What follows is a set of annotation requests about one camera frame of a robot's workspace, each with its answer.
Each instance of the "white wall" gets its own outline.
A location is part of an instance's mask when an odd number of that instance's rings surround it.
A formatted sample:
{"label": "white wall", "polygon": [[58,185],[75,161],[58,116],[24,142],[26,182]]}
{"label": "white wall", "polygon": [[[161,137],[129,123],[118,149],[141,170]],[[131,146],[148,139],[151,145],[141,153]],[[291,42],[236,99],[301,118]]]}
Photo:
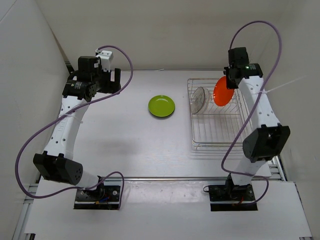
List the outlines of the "white wall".
{"label": "white wall", "polygon": [[[315,239],[320,239],[319,9],[319,0],[293,0],[288,6],[277,24],[283,40],[282,56],[267,85],[271,89],[307,76],[268,96],[277,117],[291,129],[281,156],[288,179],[296,182]],[[274,64],[277,50],[273,36],[259,60],[265,74]]]}
{"label": "white wall", "polygon": [[[223,68],[236,30],[276,22],[290,0],[36,0],[74,68],[102,45],[123,48],[135,69]],[[251,26],[236,45],[258,59],[271,31]],[[128,69],[115,53],[114,66]]]}
{"label": "white wall", "polygon": [[[25,195],[15,179],[20,147],[59,111],[68,75],[51,30],[34,0],[0,1],[0,239],[11,240]],[[33,155],[48,132],[35,139],[20,163],[27,187],[36,175]]]}

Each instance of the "metal wire rack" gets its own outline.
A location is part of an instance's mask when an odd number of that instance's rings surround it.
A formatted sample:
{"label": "metal wire rack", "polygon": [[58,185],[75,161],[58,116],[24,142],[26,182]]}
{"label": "metal wire rack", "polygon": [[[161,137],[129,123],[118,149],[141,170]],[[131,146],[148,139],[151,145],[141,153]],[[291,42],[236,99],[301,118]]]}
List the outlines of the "metal wire rack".
{"label": "metal wire rack", "polygon": [[[231,101],[225,106],[217,106],[213,91],[219,78],[190,78],[187,81],[191,117],[192,146],[194,150],[213,150],[228,148],[249,115],[248,107],[240,90],[235,89]],[[210,92],[208,108],[202,114],[191,114],[192,95],[197,88],[207,88]],[[243,140],[251,133],[249,123],[235,144],[242,147]]]}

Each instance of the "green plate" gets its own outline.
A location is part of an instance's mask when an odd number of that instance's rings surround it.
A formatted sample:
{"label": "green plate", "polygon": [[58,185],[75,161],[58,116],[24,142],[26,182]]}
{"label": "green plate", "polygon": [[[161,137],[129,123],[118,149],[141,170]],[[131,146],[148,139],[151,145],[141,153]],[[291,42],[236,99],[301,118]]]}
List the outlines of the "green plate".
{"label": "green plate", "polygon": [[175,110],[175,102],[168,96],[158,95],[150,99],[148,108],[158,118],[170,116]]}

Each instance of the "white dish rack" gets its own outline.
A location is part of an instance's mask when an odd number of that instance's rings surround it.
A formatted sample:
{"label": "white dish rack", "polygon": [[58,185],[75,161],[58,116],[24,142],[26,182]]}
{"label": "white dish rack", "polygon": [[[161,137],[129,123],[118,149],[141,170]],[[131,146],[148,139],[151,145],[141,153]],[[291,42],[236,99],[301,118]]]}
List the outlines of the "white dish rack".
{"label": "white dish rack", "polygon": [[[227,105],[215,104],[213,91],[218,80],[219,78],[190,78],[187,81],[194,150],[225,150],[231,145],[249,115],[245,99],[239,89],[234,90],[233,97]],[[209,90],[209,105],[202,114],[191,114],[192,95],[199,87]],[[236,142],[234,150],[242,149],[242,142],[251,133],[251,129],[252,125],[249,122]]]}

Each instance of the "purple cable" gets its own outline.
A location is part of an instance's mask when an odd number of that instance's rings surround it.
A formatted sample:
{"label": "purple cable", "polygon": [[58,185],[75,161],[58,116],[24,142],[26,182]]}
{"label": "purple cable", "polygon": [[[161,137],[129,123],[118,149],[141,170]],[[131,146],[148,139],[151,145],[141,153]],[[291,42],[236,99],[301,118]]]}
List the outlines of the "purple cable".
{"label": "purple cable", "polygon": [[[90,104],[95,104],[97,102],[100,102],[102,100],[106,100],[106,99],[109,99],[113,96],[116,96],[118,94],[120,94],[128,85],[129,83],[131,82],[132,80],[132,77],[134,75],[134,67],[132,65],[132,62],[129,58],[129,56],[122,50],[120,49],[119,47],[117,46],[113,46],[113,45],[105,45],[105,46],[101,46],[98,48],[98,50],[101,50],[101,49],[105,49],[105,48],[113,48],[113,49],[117,49],[118,51],[120,51],[124,56],[125,58],[128,60],[129,64],[130,64],[130,77],[129,77],[129,80],[127,81],[127,83],[117,92],[113,93],[113,94],[110,94],[108,96],[104,96],[104,97],[101,97],[99,99],[96,99],[96,100],[93,100],[93,101],[90,101],[90,102],[86,102],[84,104],[81,104],[73,109],[71,109],[70,111],[66,112],[65,114],[71,114],[73,113],[74,111],[80,109],[80,108],[83,108],[85,106],[88,106]],[[78,187],[78,186],[70,186],[70,187],[66,187],[64,189],[61,189],[59,191],[56,191],[54,193],[51,193],[51,194],[48,194],[48,195],[43,195],[43,196],[36,196],[36,195],[32,195],[30,194],[23,186],[21,180],[20,180],[20,176],[19,176],[19,161],[20,161],[20,158],[21,158],[21,155],[23,153],[23,151],[25,150],[26,146],[36,137],[38,136],[40,133],[42,133],[44,130],[50,128],[51,126],[55,125],[57,122],[61,121],[62,119],[64,119],[66,117],[66,115],[62,115],[60,117],[58,117],[56,120],[54,120],[53,122],[49,123],[48,125],[44,126],[43,128],[41,128],[39,131],[37,131],[35,134],[33,134],[21,147],[18,155],[16,156],[16,159],[15,159],[15,165],[14,165],[14,173],[15,173],[15,179],[20,187],[20,189],[24,192],[25,195],[27,195],[28,197],[30,198],[33,198],[33,199],[45,199],[45,198],[49,198],[49,197],[52,197],[54,195],[57,195],[59,193],[62,193],[64,191],[67,191],[67,190],[70,190],[70,189],[83,189],[82,187]],[[121,206],[121,200],[122,200],[122,193],[124,191],[124,186],[125,186],[125,178],[123,176],[123,174],[119,171],[114,171],[110,174],[108,174],[107,176],[103,177],[102,180],[100,182],[98,182],[96,185],[94,186],[91,186],[91,187],[87,187],[86,190],[90,190],[90,189],[93,189],[95,188],[96,186],[98,186],[99,184],[103,183],[105,179],[107,179],[108,177],[110,177],[111,175],[114,175],[114,174],[120,174],[121,177],[122,177],[122,190],[121,190],[121,195],[120,195],[120,199],[119,199],[119,208]]]}
{"label": "purple cable", "polygon": [[[281,52],[282,52],[282,40],[281,40],[281,36],[280,36],[279,30],[278,30],[278,29],[276,28],[276,26],[274,26],[272,23],[270,23],[270,22],[268,22],[268,21],[264,21],[264,20],[251,21],[251,22],[247,23],[246,25],[242,26],[242,27],[235,33],[235,35],[233,36],[233,38],[232,38],[232,40],[231,40],[231,43],[230,43],[229,49],[232,48],[232,45],[233,45],[234,40],[235,40],[236,36],[238,35],[238,33],[239,33],[242,29],[244,29],[246,26],[249,26],[249,25],[255,24],[255,23],[267,24],[267,25],[269,25],[270,27],[273,28],[273,30],[275,31],[275,33],[276,33],[276,35],[277,35],[277,37],[278,37],[278,41],[279,41],[278,55],[277,55],[277,57],[276,57],[275,63],[274,63],[274,65],[273,65],[271,71],[270,71],[269,74],[266,76],[266,78],[265,78],[265,80],[264,80],[264,82],[263,82],[263,84],[262,84],[262,86],[261,86],[261,88],[260,88],[260,92],[259,92],[259,94],[258,94],[258,96],[257,96],[257,99],[256,99],[256,101],[255,101],[255,103],[254,103],[254,105],[253,105],[253,107],[252,107],[252,110],[251,110],[250,113],[249,113],[249,116],[248,116],[247,119],[244,121],[243,126],[240,128],[238,134],[235,136],[232,144],[230,145],[229,149],[226,151],[226,153],[225,153],[225,155],[224,155],[224,157],[223,157],[223,159],[222,159],[222,162],[221,162],[221,168],[222,168],[223,171],[225,171],[225,172],[227,172],[227,173],[230,173],[230,174],[238,174],[238,175],[244,175],[244,176],[249,176],[249,177],[253,177],[254,175],[249,174],[249,173],[244,173],[244,172],[231,171],[231,170],[226,169],[226,168],[224,167],[224,165],[225,165],[225,162],[226,162],[226,159],[227,159],[229,153],[231,152],[232,148],[233,148],[234,145],[236,144],[236,142],[237,142],[238,138],[240,137],[241,133],[244,131],[246,125],[247,125],[248,122],[250,121],[250,118],[251,118],[252,115],[254,114],[254,111],[256,110],[257,105],[258,105],[258,102],[259,102],[259,100],[260,100],[260,98],[261,98],[261,95],[262,95],[262,92],[261,92],[261,91],[265,88],[265,85],[267,84],[267,82],[268,82],[268,80],[270,79],[271,75],[274,73],[274,71],[275,71],[275,69],[276,69],[276,67],[277,67],[277,65],[278,65],[278,63],[279,63],[280,56],[281,56]],[[257,175],[257,177],[263,178],[263,179],[266,181],[265,190],[264,190],[263,194],[262,194],[257,200],[255,200],[255,201],[253,201],[253,202],[250,202],[250,203],[246,203],[246,205],[252,205],[252,204],[256,204],[257,202],[259,202],[259,201],[266,195],[266,193],[267,193],[267,191],[268,191],[268,189],[269,189],[269,180],[268,180],[268,178],[266,178],[265,176],[259,176],[259,175]]]}

